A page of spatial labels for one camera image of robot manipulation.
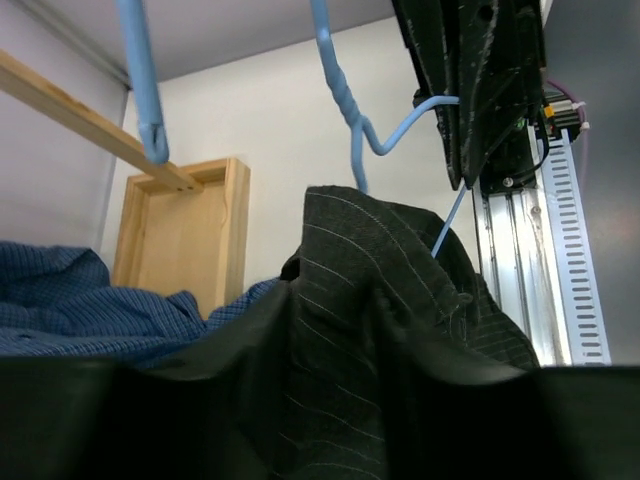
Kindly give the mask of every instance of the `black fabric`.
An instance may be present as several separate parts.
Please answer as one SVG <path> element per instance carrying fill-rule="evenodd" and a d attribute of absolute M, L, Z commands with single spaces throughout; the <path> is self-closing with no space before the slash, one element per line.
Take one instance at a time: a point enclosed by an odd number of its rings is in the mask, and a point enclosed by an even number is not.
<path fill-rule="evenodd" d="M 526 336 L 497 308 L 462 243 L 434 213 L 344 187 L 307 190 L 301 246 L 282 278 L 294 292 L 291 372 L 274 476 L 386 478 L 372 303 L 464 349 L 531 369 Z"/>

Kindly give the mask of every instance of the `garment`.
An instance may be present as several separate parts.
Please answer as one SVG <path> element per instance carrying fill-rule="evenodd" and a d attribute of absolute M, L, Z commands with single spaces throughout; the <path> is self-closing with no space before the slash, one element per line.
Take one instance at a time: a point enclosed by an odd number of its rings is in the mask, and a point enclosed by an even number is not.
<path fill-rule="evenodd" d="M 276 281 L 203 321 L 189 292 L 111 287 L 91 250 L 0 242 L 0 355 L 109 355 L 146 368 L 242 315 Z"/>
<path fill-rule="evenodd" d="M 491 299 L 455 232 L 431 257 L 442 225 L 434 213 L 350 188 L 307 190 L 302 243 L 282 271 L 293 308 L 275 476 L 385 478 L 367 313 L 374 293 L 386 305 L 378 314 L 400 326 L 420 319 L 469 351 L 521 369 L 538 366 L 530 342 Z"/>

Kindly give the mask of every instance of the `ceiling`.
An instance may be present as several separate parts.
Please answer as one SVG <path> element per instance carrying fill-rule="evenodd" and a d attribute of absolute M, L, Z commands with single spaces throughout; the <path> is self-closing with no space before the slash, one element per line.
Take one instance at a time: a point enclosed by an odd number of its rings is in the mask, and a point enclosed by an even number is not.
<path fill-rule="evenodd" d="M 23 3 L 36 0 L 21 0 Z M 120 66 L 124 46 L 115 0 L 37 0 L 92 39 Z M 393 15 L 391 0 L 327 0 L 332 30 Z M 160 80 L 185 75 L 313 35 L 308 0 L 147 0 Z"/>

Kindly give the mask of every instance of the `wooden plank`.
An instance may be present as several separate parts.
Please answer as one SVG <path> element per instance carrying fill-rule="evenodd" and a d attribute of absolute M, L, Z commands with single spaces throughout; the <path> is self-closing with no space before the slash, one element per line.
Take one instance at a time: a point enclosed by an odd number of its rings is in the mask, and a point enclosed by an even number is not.
<path fill-rule="evenodd" d="M 154 165 L 134 137 L 0 50 L 0 88 L 176 191 L 202 191 L 202 185 L 174 164 Z"/>
<path fill-rule="evenodd" d="M 220 258 L 216 281 L 216 302 L 230 302 L 244 288 L 244 250 L 249 217 L 249 168 L 229 162 L 225 171 L 225 216 L 220 232 Z"/>
<path fill-rule="evenodd" d="M 203 184 L 201 194 L 129 178 L 112 281 L 162 295 L 188 290 L 206 318 L 244 289 L 250 172 L 233 158 L 184 171 Z"/>

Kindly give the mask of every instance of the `blue checkered shirt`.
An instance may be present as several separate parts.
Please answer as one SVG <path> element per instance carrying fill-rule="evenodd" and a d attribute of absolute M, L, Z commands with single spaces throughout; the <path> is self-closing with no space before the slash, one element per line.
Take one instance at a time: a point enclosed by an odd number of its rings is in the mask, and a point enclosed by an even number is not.
<path fill-rule="evenodd" d="M 110 286 L 89 249 L 0 242 L 0 355 L 107 355 L 147 368 L 242 315 L 276 282 L 203 321 L 189 292 Z"/>

